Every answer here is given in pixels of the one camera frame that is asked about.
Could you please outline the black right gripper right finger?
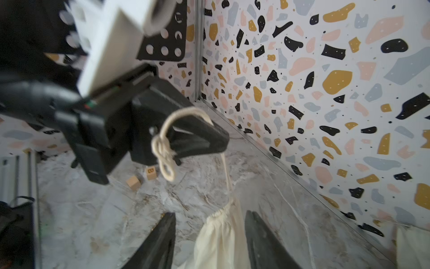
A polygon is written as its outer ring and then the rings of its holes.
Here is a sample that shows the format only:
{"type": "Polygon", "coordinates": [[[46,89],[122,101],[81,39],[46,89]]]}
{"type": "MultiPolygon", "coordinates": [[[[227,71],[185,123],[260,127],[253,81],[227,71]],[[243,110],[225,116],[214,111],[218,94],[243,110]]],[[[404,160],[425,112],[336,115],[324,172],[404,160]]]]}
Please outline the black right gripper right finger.
{"type": "Polygon", "coordinates": [[[301,267],[255,211],[246,212],[245,234],[252,269],[299,269],[301,267]]]}

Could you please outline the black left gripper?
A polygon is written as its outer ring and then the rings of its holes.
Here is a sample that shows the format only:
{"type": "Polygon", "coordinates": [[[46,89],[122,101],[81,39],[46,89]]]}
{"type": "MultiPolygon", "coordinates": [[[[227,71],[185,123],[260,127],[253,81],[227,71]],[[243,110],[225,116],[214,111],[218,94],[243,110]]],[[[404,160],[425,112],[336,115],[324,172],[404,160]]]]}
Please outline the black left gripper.
{"type": "MultiPolygon", "coordinates": [[[[108,174],[130,148],[134,162],[157,164],[151,149],[153,136],[173,112],[194,106],[171,83],[157,76],[158,68],[144,63],[56,111],[58,128],[89,181],[107,185],[108,174]]],[[[230,140],[218,124],[211,126],[191,115],[176,120],[166,136],[176,152],[175,161],[221,153],[230,140]]]]}

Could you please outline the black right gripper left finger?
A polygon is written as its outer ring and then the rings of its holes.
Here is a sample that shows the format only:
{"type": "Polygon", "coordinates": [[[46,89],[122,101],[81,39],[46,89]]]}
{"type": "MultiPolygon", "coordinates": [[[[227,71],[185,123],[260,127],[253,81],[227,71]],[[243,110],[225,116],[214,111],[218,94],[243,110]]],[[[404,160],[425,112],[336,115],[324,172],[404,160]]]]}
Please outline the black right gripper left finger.
{"type": "Polygon", "coordinates": [[[175,239],[175,213],[165,213],[122,269],[170,269],[175,239]]]}

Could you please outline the cream soil bag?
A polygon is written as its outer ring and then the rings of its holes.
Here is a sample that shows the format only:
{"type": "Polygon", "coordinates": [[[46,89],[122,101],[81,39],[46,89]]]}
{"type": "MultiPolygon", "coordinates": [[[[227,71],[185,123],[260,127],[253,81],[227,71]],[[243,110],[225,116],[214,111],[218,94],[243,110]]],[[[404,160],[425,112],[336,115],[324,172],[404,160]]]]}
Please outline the cream soil bag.
{"type": "Polygon", "coordinates": [[[237,198],[207,217],[181,269],[249,269],[245,222],[237,198]]]}

